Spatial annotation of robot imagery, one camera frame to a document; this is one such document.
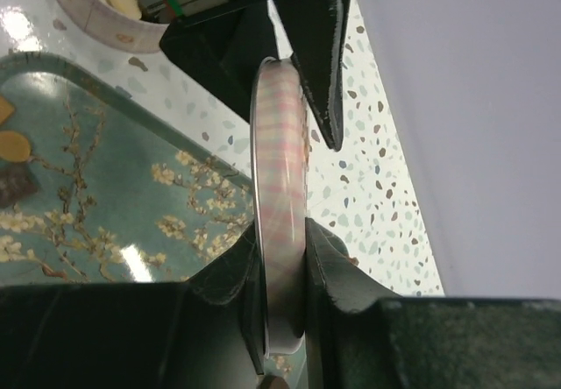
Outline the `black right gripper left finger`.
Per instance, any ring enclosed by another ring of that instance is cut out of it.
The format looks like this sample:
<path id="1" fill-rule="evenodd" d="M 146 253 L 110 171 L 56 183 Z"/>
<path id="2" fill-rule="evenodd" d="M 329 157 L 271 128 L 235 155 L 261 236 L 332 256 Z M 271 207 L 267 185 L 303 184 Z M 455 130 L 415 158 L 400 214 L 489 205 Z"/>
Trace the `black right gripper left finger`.
<path id="1" fill-rule="evenodd" d="M 8 286 L 1 385 L 253 388 L 263 307 L 253 227 L 184 282 Z"/>

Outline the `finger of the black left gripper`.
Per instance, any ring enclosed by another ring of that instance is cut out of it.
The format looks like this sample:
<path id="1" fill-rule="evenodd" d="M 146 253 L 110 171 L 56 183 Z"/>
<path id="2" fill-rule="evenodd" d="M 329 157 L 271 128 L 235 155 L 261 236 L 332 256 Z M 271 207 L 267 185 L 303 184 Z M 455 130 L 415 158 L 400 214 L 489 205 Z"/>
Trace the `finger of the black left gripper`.
<path id="1" fill-rule="evenodd" d="M 351 0 L 273 0 L 326 145 L 343 144 L 342 58 Z"/>

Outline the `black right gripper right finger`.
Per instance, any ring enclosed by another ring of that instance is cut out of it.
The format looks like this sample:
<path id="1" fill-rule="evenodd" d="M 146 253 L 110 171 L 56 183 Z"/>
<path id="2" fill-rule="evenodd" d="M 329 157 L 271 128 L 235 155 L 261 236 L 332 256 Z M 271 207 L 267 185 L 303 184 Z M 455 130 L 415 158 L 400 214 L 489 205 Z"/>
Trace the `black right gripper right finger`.
<path id="1" fill-rule="evenodd" d="M 555 300 L 405 297 L 306 222 L 312 388 L 557 388 Z"/>

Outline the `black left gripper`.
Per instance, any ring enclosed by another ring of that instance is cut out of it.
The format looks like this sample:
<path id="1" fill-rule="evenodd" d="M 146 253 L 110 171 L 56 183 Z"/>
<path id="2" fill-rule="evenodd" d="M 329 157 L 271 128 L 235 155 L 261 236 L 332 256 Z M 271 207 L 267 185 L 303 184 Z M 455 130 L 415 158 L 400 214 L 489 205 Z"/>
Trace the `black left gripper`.
<path id="1" fill-rule="evenodd" d="M 330 6 L 319 0 L 138 0 L 138 4 L 150 21 L 169 24 L 175 19 L 160 40 L 161 51 L 248 122 L 261 62 L 279 58 L 267 1 L 273 2 L 286 27 Z M 341 1 L 347 12 L 348 0 Z"/>

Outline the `round metal tin lid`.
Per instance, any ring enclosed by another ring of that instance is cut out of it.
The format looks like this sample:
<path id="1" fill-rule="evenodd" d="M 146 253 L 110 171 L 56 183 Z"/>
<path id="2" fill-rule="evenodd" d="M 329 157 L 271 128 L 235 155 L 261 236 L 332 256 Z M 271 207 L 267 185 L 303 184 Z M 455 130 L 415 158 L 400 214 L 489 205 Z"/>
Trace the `round metal tin lid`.
<path id="1" fill-rule="evenodd" d="M 304 335 L 309 126 L 300 75 L 264 59 L 253 83 L 251 164 L 256 238 L 265 281 L 265 353 L 296 352 Z"/>

